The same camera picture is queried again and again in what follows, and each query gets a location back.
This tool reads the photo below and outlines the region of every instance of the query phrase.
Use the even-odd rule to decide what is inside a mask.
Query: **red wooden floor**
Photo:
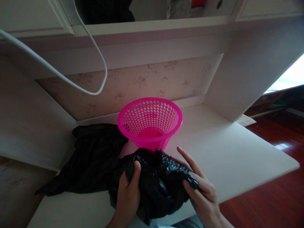
[[[247,129],[296,159],[300,168],[222,203],[221,212],[235,228],[304,228],[304,135],[294,129],[293,117],[255,120]]]

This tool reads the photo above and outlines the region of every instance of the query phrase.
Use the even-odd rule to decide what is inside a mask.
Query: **white cabinet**
[[[0,28],[15,37],[74,34],[58,0],[2,0]]]
[[[236,21],[304,15],[303,0],[243,0]]]

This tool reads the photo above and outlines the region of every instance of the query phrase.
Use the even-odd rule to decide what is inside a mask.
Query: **shelf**
[[[181,146],[195,159],[214,184],[219,203],[253,189],[299,167],[296,160],[253,134],[232,123],[204,104],[181,109],[183,124],[172,136],[165,152],[174,157]],[[136,146],[129,141],[121,156]],[[105,227],[114,214],[108,191],[90,194],[64,192],[44,197],[29,228]],[[152,220],[152,224],[171,225],[195,214],[190,201],[172,215]],[[147,227],[137,217],[130,227]]]
[[[87,25],[87,28],[93,36],[110,35],[227,25],[229,19],[230,16],[199,17],[174,20],[96,24]],[[75,32],[75,36],[87,36],[81,25],[73,26],[73,30]]]

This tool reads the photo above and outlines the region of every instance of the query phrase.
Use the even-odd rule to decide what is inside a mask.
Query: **black plastic bag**
[[[35,195],[58,195],[64,191],[92,193],[112,188],[118,156],[128,139],[117,125],[78,126],[72,134],[77,139],[75,151],[61,172]]]
[[[129,10],[132,0],[82,0],[81,3],[89,24],[135,21]]]
[[[198,182],[189,169],[171,159],[163,150],[155,152],[140,148],[134,154],[119,160],[115,170],[115,187],[109,190],[111,205],[116,207],[119,178],[123,171],[129,181],[134,161],[139,161],[142,172],[139,180],[140,203],[137,216],[147,225],[151,219],[161,218],[177,211],[189,199],[182,180],[197,189]]]

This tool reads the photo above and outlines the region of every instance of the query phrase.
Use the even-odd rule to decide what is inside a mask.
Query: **desk surface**
[[[296,160],[238,123],[231,123],[206,105],[181,109],[184,120],[165,152],[181,157],[180,146],[199,164],[224,202],[299,167]],[[136,150],[129,141],[121,156]],[[44,197],[28,227],[105,227],[114,209],[107,191],[76,194],[64,192]],[[152,224],[172,225],[195,214],[191,203]],[[146,227],[135,218],[130,227]]]

